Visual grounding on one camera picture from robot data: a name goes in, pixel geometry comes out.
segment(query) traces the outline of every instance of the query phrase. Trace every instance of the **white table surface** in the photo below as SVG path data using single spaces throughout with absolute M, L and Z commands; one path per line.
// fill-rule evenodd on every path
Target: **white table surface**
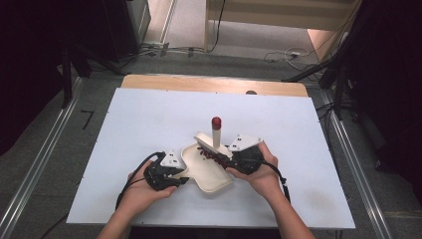
M 355 227 L 310 98 L 136 89 L 116 90 L 67 222 L 105 224 L 130 172 L 153 152 L 180 155 L 197 131 L 211 135 L 216 116 L 224 144 L 238 133 L 264 139 L 309 227 Z M 239 179 L 212 194 L 189 180 L 133 224 L 277 227 L 270 206 Z

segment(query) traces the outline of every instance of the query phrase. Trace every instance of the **person's right hand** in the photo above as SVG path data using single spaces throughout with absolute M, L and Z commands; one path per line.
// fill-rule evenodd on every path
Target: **person's right hand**
M 278 166 L 278 159 L 270 152 L 264 142 L 260 142 L 258 144 L 258 148 L 260 149 L 265 161 L 274 165 L 275 167 Z M 249 175 L 241 173 L 232 167 L 227 167 L 226 171 L 233 174 L 237 178 L 241 178 L 248 181 L 251 184 L 252 188 L 254 188 L 255 191 L 257 191 L 261 196 L 266 199 L 269 199 L 268 197 L 277 190 L 281 191 L 279 184 L 279 176 L 268 165 L 261 165 L 257 171 Z

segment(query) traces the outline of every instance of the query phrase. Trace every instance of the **floor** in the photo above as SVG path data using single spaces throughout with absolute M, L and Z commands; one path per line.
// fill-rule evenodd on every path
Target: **floor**
M 178 11 L 178 7 L 186 7 L 186 5 L 182 5 L 186 2 L 187 0 L 176 2 L 172 20 L 177 20 L 176 14 L 181 12 Z M 184 42 L 181 37 L 178 38 L 174 35 L 181 31 L 174 30 L 173 25 L 178 24 L 169 23 L 169 30 L 164 40 L 169 42 L 170 46 L 200 46 L 195 44 L 202 42 L 203 39 L 200 40 L 200 36 L 203 35 L 200 33 L 184 34 L 184 36 L 197 36 L 197 38 L 186 38 Z M 229 48 L 228 46 L 234 45 L 234 43 L 228 43 L 229 39 L 225 40 L 224 36 L 227 32 L 225 32 L 224 26 L 221 26 L 222 37 L 216 47 L 216 50 L 218 50 L 220 46 L 226 46 L 224 51 L 215 51 L 212 54 L 194 54 L 192 57 L 180 52 L 169 52 L 163 57 L 139 56 L 130 61 L 123 69 L 134 74 L 224 76 L 259 81 L 279 81 L 295 76 L 300 71 L 293 68 L 287 61 L 264 61 L 262 56 L 266 55 L 265 52 L 269 53 L 276 50 L 281 52 L 280 57 L 283 57 L 283 53 L 290 47 L 305 48 L 308 51 L 313 48 L 309 38 L 307 38 L 306 31 L 298 29 L 284 29 L 286 31 L 283 32 L 285 33 L 283 36 L 287 39 L 283 38 L 280 41 L 280 48 L 274 46 L 268 48 L 256 47 L 261 49 L 256 50 L 253 49 L 255 48 L 253 44 L 247 45 L 246 43 L 243 46 L 247 47 L 242 48 L 242 50 L 236 47 Z M 250 48 L 252 52 L 259 51 L 263 55 L 260 55 L 260 57 L 242 55 Z M 294 64 L 302 69 L 309 64 L 314 64 L 316 58 L 306 59 L 306 61 L 308 62 L 294 62 Z M 9 237 L 4 238 L 40 238 L 69 212 L 102 127 L 113 92 L 122 81 L 122 76 L 116 76 L 107 70 L 100 70 L 98 65 L 95 69 L 96 71 L 89 79 L 76 81 L 75 86 L 80 86 L 80 89 L 77 90 L 74 108 L 62 128 L 60 137 L 52 144 L 43 173 L 36 178 L 38 182 L 33 188 L 31 196 L 23 201 L 23 204 L 26 204 L 19 220 L 14 224 L 14 230 L 8 235 Z M 331 91 L 322 91 L 316 84 L 316 77 L 320 77 L 320 75 L 311 76 L 301 82 L 306 85 L 310 97 L 318 108 L 326 104 L 324 96 L 331 96 Z M 48 138 L 55 120 L 60 113 L 63 113 L 60 110 L 62 100 L 61 94 L 52 99 L 28 126 L 16 144 L 0 156 L 0 211 L 2 214 L 20 187 L 32 163 L 38 158 L 40 148 Z M 344 230 L 342 238 L 422 238 L 422 231 L 420 230 L 422 209 L 413 195 L 411 185 L 396 174 L 379 172 L 375 169 L 376 156 L 364 130 L 358 122 L 352 120 L 348 111 L 344 111 L 342 115 L 344 117 L 342 123 L 347 136 L 382 211 L 389 233 L 389 236 L 382 237 L 374 229 L 373 218 L 368 214 L 368 208 L 362 199 L 358 183 L 350 169 L 347 155 L 344 153 L 343 145 L 332 124 L 334 119 L 328 119 L 329 121 L 325 124 L 325 118 L 322 118 L 321 127 L 326 133 L 327 142 L 332 145 L 333 160 L 337 164 L 339 178 L 356 224 L 356 229 Z M 102 228 L 101 225 L 73 225 L 62 222 L 47 238 L 94 238 Z M 316 238 L 335 237 L 332 230 L 313 230 L 313 233 Z

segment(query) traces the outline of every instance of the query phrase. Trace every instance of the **gray carpet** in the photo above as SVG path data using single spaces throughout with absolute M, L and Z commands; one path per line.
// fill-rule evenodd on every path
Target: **gray carpet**
M 194 55 L 192 58 L 187 58 L 184 54 L 170 53 L 162 58 L 138 57 L 123 69 L 134 74 L 224 76 L 265 81 L 277 81 L 298 73 L 284 62 L 270 64 L 262 60 L 208 55 Z M 108 71 L 95 72 L 90 79 L 84 79 L 85 83 L 79 101 L 11 238 L 40 238 L 49 227 L 69 212 L 78 183 L 106 116 L 108 104 L 121 81 L 121 76 L 113 75 Z M 316 84 L 313 81 L 305 79 L 305 82 L 316 107 L 323 105 L 320 89 L 315 87 Z M 47 137 L 59 113 L 61 103 L 62 95 L 59 94 L 29 125 L 15 146 L 0 157 L 0 211 L 2 213 Z M 87 123 L 89 114 L 82 111 L 94 112 L 93 118 L 85 129 L 83 127 Z M 353 146 L 380 207 L 384 212 L 390 212 L 386 220 L 394 238 L 422 238 L 422 232 L 419 229 L 422 223 L 421 217 L 400 216 L 397 213 L 421 210 L 409 183 L 398 175 L 386 174 L 374 169 L 376 157 L 361 126 L 351 121 L 348 111 L 343 112 L 343 115 Z M 332 128 L 329 130 L 329 140 L 333 145 L 340 181 L 344 193 L 349 198 L 348 204 L 356 224 L 356 229 L 345 230 L 342 238 L 376 238 Z M 101 229 L 100 225 L 70 225 L 63 222 L 51 232 L 48 238 L 94 238 Z M 313 230 L 313 232 L 317 238 L 334 238 L 333 231 Z

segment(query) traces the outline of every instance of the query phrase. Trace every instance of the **forearm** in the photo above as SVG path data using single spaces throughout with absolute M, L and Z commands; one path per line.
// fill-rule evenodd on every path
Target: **forearm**
M 265 198 L 276 215 L 283 239 L 315 238 L 281 190 L 273 192 Z
M 116 211 L 109 219 L 97 239 L 122 239 L 126 236 L 127 229 L 132 220 L 131 216 Z

